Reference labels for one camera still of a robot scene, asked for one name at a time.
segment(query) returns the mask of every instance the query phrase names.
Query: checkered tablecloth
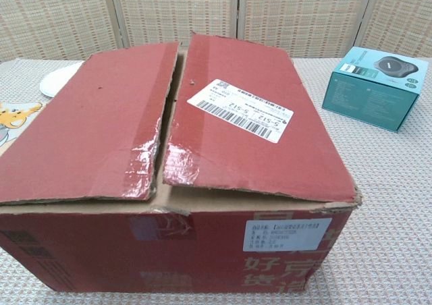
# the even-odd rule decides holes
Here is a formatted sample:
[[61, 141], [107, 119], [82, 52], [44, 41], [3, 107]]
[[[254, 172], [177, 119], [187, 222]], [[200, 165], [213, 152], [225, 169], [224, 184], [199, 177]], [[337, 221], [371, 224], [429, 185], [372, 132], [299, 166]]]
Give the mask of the checkered tablecloth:
[[[399, 133], [322, 110], [339, 59], [294, 64], [364, 194], [333, 250], [301, 294], [67, 294], [51, 291], [0, 249], [0, 305], [432, 304], [432, 70]], [[45, 74], [74, 61], [0, 65], [0, 101], [47, 101]]]

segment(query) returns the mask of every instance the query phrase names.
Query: cartoon cat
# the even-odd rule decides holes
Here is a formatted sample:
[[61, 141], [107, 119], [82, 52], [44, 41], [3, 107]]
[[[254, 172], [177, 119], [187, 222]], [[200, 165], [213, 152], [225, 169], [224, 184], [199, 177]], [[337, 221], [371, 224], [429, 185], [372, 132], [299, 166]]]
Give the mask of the cartoon cat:
[[0, 103], [0, 146], [17, 138], [41, 108], [41, 103]]
[[7, 128], [20, 128], [27, 120], [27, 117], [42, 108], [41, 103], [34, 104], [4, 104], [0, 103], [0, 124]]

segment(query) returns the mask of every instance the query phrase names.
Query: red cardboard box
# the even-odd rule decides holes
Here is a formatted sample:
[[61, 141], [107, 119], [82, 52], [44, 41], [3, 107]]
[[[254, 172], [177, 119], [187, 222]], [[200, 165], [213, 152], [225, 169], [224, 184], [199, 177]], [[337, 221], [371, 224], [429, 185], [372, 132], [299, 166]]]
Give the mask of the red cardboard box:
[[[53, 156], [44, 162], [49, 169], [35, 179], [26, 177], [22, 183], [25, 188], [16, 188], [17, 179], [10, 179], [13, 184], [3, 180], [0, 198], [3, 202], [88, 197], [111, 200], [4, 204], [0, 206], [0, 245], [59, 291], [303, 290], [352, 209], [360, 203], [360, 195], [294, 67], [279, 49], [196, 35], [184, 72], [184, 57], [179, 56], [161, 121], [161, 101], [171, 79], [176, 50], [174, 44], [137, 47], [102, 53], [103, 59], [95, 55], [84, 64], [62, 90], [63, 96], [56, 97], [0, 158], [2, 167], [13, 169], [1, 175], [9, 181], [13, 175], [8, 173], [18, 172], [13, 160], [31, 142], [35, 145], [35, 140], [37, 146], [46, 138], [61, 140], [66, 146], [49, 145]], [[119, 65], [124, 66], [121, 72], [115, 71]], [[104, 105], [117, 106], [117, 112], [128, 109], [118, 122], [109, 118], [115, 130], [105, 126], [104, 117], [88, 122], [82, 121], [84, 117], [70, 120], [79, 106], [88, 115], [97, 114], [92, 110], [93, 100], [79, 96], [99, 87], [100, 79], [102, 87], [113, 84], [123, 92], [107, 90], [103, 98]], [[271, 128], [279, 136], [274, 139], [277, 143], [265, 138], [270, 128], [263, 134], [264, 128], [258, 131], [257, 124], [252, 128], [244, 123], [235, 125], [221, 114], [216, 116], [205, 107], [188, 103], [215, 79], [273, 104], [272, 108], [283, 107], [283, 113], [285, 109], [294, 112], [283, 131], [277, 126]], [[147, 94], [133, 89], [139, 84], [145, 84], [141, 90]], [[149, 97], [153, 103], [139, 103], [149, 102]], [[113, 108], [101, 108], [101, 115], [113, 112]], [[47, 128], [54, 114], [60, 124], [70, 122], [74, 131], [61, 126]], [[122, 123], [128, 123], [126, 128], [120, 129]], [[78, 128], [83, 128], [86, 136], [77, 135]], [[37, 134], [43, 129], [45, 135]], [[110, 135], [116, 136], [118, 129], [126, 138], [114, 144]], [[159, 149], [167, 151], [165, 156], [162, 152], [156, 159], [136, 156], [135, 147], [145, 150], [149, 138], [165, 142], [162, 144], [167, 148]], [[73, 144], [80, 146], [77, 153], [64, 157]], [[36, 148], [37, 155], [48, 157], [47, 151]], [[145, 155], [155, 156], [153, 148], [145, 151], [149, 152]], [[103, 158], [111, 154], [112, 158]], [[42, 162], [39, 156], [27, 159], [30, 155], [20, 158], [20, 167], [36, 169], [34, 163]], [[105, 160], [105, 171], [95, 174], [98, 171], [93, 163], [105, 165]], [[68, 172], [68, 167], [74, 169], [77, 163], [83, 173]], [[135, 182], [132, 186], [140, 182], [139, 187], [147, 183], [139, 175], [150, 180], [154, 165], [158, 175], [152, 198], [150, 188], [125, 194], [130, 190], [125, 189], [125, 177], [117, 170], [124, 175], [131, 164], [144, 171], [126, 176], [128, 188], [131, 182]], [[50, 180], [42, 185], [45, 174], [56, 172], [64, 184]], [[88, 185], [88, 177], [97, 184]]]

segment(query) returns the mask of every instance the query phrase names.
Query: torn box flap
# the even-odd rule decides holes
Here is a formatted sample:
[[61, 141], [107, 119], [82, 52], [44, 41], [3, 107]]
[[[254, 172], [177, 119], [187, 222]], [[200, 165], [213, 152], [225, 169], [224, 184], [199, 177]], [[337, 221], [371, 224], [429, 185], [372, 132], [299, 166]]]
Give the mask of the torn box flap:
[[163, 181], [354, 202], [354, 182], [285, 51], [194, 35]]
[[0, 202], [148, 199], [177, 51], [93, 55], [0, 158]]

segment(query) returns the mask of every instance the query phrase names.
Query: speaker image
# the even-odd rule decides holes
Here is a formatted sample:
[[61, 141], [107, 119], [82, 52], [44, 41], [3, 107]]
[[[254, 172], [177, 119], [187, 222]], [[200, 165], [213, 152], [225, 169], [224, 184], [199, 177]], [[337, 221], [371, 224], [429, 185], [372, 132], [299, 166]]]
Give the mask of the speaker image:
[[393, 78], [404, 78], [408, 74], [412, 74], [419, 70], [415, 64], [390, 56], [383, 57], [374, 62], [373, 66], [387, 76]]

